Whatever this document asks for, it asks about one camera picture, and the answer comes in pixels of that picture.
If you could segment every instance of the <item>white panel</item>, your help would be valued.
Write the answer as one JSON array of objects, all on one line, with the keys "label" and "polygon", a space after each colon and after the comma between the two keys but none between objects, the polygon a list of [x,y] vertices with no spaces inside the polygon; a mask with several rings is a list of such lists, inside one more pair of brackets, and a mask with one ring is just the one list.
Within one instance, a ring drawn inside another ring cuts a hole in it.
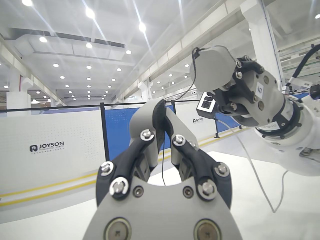
[{"label": "white panel", "polygon": [[236,9],[240,9],[240,5],[246,0],[227,0],[225,2],[226,5],[226,9],[228,11],[228,13],[230,14],[231,12],[233,12]]},{"label": "white panel", "polygon": [[[3,192],[79,177],[105,160],[100,111],[4,117],[0,125]],[[40,149],[56,142],[63,145]]]},{"label": "white panel", "polygon": [[168,59],[171,59],[174,55],[178,54],[181,49],[181,41],[179,41],[168,51]]},{"label": "white panel", "polygon": [[189,44],[191,44],[195,39],[197,39],[201,35],[200,26],[197,25],[194,29],[192,29],[189,33],[187,33],[184,38],[181,40],[182,47],[185,48]]},{"label": "white panel", "polygon": [[215,11],[207,16],[200,24],[200,31],[203,34],[205,31],[213,27],[221,19],[227,16],[225,4],[220,5]]}]

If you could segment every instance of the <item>sticker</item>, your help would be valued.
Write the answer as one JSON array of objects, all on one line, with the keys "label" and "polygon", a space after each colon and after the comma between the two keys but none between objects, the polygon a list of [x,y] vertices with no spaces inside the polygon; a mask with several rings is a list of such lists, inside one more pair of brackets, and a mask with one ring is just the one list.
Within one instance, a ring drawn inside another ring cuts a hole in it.
[{"label": "sticker", "polygon": [[262,99],[263,96],[263,85],[258,81],[257,82],[257,89],[256,89],[256,95]]},{"label": "sticker", "polygon": [[278,125],[278,123],[276,121],[274,122],[271,122],[267,125],[264,125],[264,126],[260,126],[258,127],[259,129],[263,130],[263,131],[273,131],[273,130],[279,130],[280,127]]}]

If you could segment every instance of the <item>black cable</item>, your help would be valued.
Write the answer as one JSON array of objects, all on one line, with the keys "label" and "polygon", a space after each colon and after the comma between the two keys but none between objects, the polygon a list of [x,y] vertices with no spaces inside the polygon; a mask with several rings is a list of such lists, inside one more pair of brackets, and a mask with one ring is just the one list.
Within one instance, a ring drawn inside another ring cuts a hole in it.
[{"label": "black cable", "polygon": [[165,160],[165,139],[166,139],[166,133],[164,133],[164,137],[163,137],[163,151],[162,151],[162,180],[163,180],[163,184],[166,186],[165,179],[163,178],[163,161]]},{"label": "black cable", "polygon": [[303,66],[306,64],[306,62],[308,61],[308,59],[314,54],[316,53],[318,50],[320,50],[320,44],[314,46],[312,49],[309,50],[309,52],[307,54],[305,54],[304,58],[301,60],[300,64],[297,66],[294,74],[292,75],[293,78],[298,77],[298,75],[300,74],[300,72],[302,71]]}]

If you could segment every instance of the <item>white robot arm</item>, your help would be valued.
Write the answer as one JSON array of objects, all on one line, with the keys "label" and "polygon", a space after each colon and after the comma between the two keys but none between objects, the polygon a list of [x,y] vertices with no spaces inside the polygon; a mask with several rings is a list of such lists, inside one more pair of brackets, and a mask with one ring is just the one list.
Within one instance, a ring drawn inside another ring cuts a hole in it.
[{"label": "white robot arm", "polygon": [[[291,81],[297,80],[304,63],[319,49],[317,45],[305,56]],[[313,100],[319,92],[302,99],[285,95],[261,65],[248,56],[234,59],[223,46],[194,49],[190,72],[203,92],[197,107],[200,116],[214,119],[219,112],[243,126],[255,127],[285,169],[304,176],[320,175],[320,113]]]}]

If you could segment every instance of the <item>screw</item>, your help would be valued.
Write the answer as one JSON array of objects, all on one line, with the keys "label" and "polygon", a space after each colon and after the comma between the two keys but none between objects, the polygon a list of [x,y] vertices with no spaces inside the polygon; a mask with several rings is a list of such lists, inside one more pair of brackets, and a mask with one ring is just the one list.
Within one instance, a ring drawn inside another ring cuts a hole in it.
[{"label": "screw", "polygon": [[230,106],[233,109],[233,111],[237,110],[237,105],[234,102],[230,103]]},{"label": "screw", "polygon": [[114,185],[113,185],[113,189],[115,193],[120,193],[123,191],[123,189],[125,188],[125,184],[122,181],[117,181]]},{"label": "screw", "polygon": [[236,72],[235,76],[237,79],[241,80],[242,79],[242,72],[240,72],[240,71]]}]

